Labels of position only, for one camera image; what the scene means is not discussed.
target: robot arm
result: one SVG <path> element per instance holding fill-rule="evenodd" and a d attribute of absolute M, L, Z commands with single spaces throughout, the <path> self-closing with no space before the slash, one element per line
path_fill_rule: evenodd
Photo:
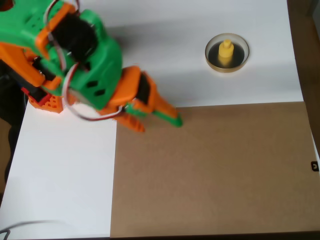
<path fill-rule="evenodd" d="M 70 110 L 89 121 L 114 118 L 143 132 L 134 116 L 152 113 L 182 125 L 147 73 L 122 68 L 121 49 L 97 14 L 59 0 L 11 1 L 0 0 L 0 59 L 34 107 L 59 113 L 65 97 Z M 75 100 L 102 117 L 77 113 Z"/>

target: yellow object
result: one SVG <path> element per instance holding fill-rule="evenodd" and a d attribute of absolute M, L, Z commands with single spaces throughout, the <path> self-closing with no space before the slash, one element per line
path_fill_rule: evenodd
<path fill-rule="evenodd" d="M 230 39 L 224 40 L 219 46 L 219 57 L 230 58 L 234 54 L 235 46 Z"/>
<path fill-rule="evenodd" d="M 222 57 L 222 56 L 218 55 L 218 60 L 224 67 L 226 67 L 231 62 L 232 55 L 230 57 Z"/>

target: black cable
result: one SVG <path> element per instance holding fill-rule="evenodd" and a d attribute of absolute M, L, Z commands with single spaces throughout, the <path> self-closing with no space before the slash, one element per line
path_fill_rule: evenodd
<path fill-rule="evenodd" d="M 11 233 L 11 229 L 22 227 L 22 226 L 25 226 L 25 225 L 31 225 L 31 224 L 47 224 L 47 223 L 56 223 L 56 222 L 57 221 L 52 221 L 52 220 L 23 221 L 23 222 L 8 226 L 8 227 L 0 230 L 0 234 L 4 234 L 5 233 L 5 236 L 4 236 L 3 240 L 7 240 L 9 235 L 10 235 L 10 233 Z"/>

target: white table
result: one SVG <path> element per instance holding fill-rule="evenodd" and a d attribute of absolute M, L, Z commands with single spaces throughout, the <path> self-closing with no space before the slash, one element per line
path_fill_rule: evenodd
<path fill-rule="evenodd" d="M 124 66 L 139 64 L 180 107 L 303 101 L 286 0 L 83 0 L 123 45 Z M 247 64 L 229 74 L 205 61 L 208 41 L 244 37 Z M 116 123 L 85 122 L 68 110 L 27 106 L 2 206 L 10 239 L 110 236 Z"/>

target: brown cardboard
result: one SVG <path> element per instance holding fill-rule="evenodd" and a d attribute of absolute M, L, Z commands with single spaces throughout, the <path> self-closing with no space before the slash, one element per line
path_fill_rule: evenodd
<path fill-rule="evenodd" d="M 303 102 L 180 111 L 182 128 L 118 126 L 111 237 L 320 230 Z"/>

